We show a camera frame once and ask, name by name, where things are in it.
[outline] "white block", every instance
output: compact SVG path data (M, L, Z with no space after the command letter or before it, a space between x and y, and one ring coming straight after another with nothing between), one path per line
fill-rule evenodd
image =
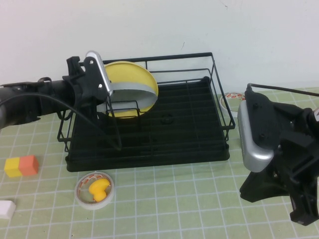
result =
M15 204L12 201L0 201L0 219L11 219L15 211Z

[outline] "white wall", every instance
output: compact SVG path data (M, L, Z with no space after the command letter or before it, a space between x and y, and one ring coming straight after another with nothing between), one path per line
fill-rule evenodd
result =
M319 86L318 0L1 0L0 83L104 59L211 51L224 88Z

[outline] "wooden block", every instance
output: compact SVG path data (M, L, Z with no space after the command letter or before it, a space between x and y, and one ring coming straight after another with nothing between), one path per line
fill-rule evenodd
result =
M39 163L34 155L20 157L19 170L23 176L37 174L38 169Z
M22 176L21 171L19 170L20 158L7 158L4 165L5 173L10 177L19 177Z

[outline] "orange block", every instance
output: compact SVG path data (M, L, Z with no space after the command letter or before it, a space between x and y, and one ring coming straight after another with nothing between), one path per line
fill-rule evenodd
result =
M19 171L23 176L37 174L38 169L39 162L34 155L20 157Z

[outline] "yellow block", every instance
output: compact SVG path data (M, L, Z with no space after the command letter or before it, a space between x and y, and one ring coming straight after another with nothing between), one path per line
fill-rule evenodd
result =
M22 176L19 170L20 158L7 158L4 165L5 173L10 177Z

